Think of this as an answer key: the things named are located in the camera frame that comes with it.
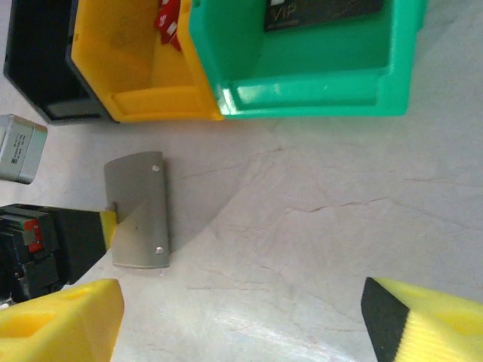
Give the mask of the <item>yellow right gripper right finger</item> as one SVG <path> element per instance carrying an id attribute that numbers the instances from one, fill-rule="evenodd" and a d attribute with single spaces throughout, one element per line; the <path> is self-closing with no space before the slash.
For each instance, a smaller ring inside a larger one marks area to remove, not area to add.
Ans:
<path id="1" fill-rule="evenodd" d="M 365 280 L 377 362 L 483 362 L 483 304 L 388 278 Z"/>

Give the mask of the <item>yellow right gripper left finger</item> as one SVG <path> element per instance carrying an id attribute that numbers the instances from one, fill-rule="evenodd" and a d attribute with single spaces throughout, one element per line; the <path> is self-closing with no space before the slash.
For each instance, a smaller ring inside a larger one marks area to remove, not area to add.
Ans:
<path id="1" fill-rule="evenodd" d="M 0 362 L 110 362 L 124 310 L 116 279 L 0 309 Z"/>

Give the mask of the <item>grey leather card holder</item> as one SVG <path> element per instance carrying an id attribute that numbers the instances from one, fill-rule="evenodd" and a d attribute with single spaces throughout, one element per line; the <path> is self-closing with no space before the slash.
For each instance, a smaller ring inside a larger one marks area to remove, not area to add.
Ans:
<path id="1" fill-rule="evenodd" d="M 104 166 L 106 198 L 116 216 L 113 264 L 123 268 L 170 266 L 168 206 L 161 152 L 140 152 Z"/>

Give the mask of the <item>pile of red cards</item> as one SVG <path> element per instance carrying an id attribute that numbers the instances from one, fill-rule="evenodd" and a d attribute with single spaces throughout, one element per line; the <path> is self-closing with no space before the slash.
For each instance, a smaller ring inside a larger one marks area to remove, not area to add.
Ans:
<path id="1" fill-rule="evenodd" d="M 154 27 L 159 31 L 162 45 L 170 44 L 177 51 L 182 48 L 177 37 L 181 0 L 158 0 Z"/>

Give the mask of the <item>black VIP card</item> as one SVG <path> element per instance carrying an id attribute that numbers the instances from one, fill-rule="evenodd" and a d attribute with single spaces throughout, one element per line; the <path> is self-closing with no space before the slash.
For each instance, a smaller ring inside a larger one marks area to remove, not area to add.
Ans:
<path id="1" fill-rule="evenodd" d="M 346 20 L 383 10 L 385 0 L 266 0 L 264 31 Z"/>

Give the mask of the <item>grey item in black bin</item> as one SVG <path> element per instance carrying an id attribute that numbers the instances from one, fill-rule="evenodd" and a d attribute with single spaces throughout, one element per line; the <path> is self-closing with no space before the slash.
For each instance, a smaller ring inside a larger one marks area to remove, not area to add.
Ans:
<path id="1" fill-rule="evenodd" d="M 0 115 L 0 179 L 29 185 L 35 179 L 48 129 L 17 115 Z"/>

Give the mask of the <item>yellow plastic bin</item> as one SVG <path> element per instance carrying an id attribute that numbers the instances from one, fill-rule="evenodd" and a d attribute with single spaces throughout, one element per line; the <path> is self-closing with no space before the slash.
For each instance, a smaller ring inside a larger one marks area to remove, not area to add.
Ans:
<path id="1" fill-rule="evenodd" d="M 78 0 L 71 58 L 115 121 L 220 121 L 189 34 L 194 0 L 176 0 L 179 47 L 162 44 L 162 0 Z"/>

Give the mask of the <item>black plastic bin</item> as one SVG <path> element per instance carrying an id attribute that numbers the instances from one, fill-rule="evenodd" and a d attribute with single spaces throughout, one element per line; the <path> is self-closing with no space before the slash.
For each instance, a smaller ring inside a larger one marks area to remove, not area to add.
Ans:
<path id="1" fill-rule="evenodd" d="M 71 59 L 78 0 L 11 0 L 4 75 L 53 125 L 113 121 Z"/>

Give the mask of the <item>green plastic bin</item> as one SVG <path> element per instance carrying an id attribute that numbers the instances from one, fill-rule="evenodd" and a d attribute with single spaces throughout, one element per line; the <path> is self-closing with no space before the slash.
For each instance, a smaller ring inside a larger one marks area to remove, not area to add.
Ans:
<path id="1" fill-rule="evenodd" d="M 394 116 L 408 108 L 429 0 L 322 0 L 323 23 L 267 29 L 309 0 L 193 0 L 189 34 L 227 118 Z"/>

